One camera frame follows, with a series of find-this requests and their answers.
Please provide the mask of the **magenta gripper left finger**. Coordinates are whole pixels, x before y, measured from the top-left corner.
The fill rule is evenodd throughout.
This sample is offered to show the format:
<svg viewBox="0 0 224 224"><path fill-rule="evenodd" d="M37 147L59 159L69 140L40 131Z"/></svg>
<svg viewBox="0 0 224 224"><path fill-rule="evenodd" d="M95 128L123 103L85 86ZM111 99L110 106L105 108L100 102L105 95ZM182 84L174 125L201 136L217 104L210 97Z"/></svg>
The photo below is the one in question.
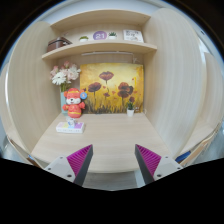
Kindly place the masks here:
<svg viewBox="0 0 224 224"><path fill-rule="evenodd" d="M45 171L82 186L93 156L93 145L88 145L69 156L59 156Z"/></svg>

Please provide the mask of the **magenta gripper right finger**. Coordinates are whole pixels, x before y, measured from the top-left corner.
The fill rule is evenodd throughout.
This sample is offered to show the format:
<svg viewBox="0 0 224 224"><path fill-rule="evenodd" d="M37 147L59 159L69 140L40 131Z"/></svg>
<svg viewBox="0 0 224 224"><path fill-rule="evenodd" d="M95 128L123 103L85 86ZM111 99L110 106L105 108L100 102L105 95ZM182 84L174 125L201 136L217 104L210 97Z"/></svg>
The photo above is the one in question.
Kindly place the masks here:
<svg viewBox="0 0 224 224"><path fill-rule="evenodd" d="M170 156L160 156L155 152L136 144L135 156L145 184L150 184L182 169Z"/></svg>

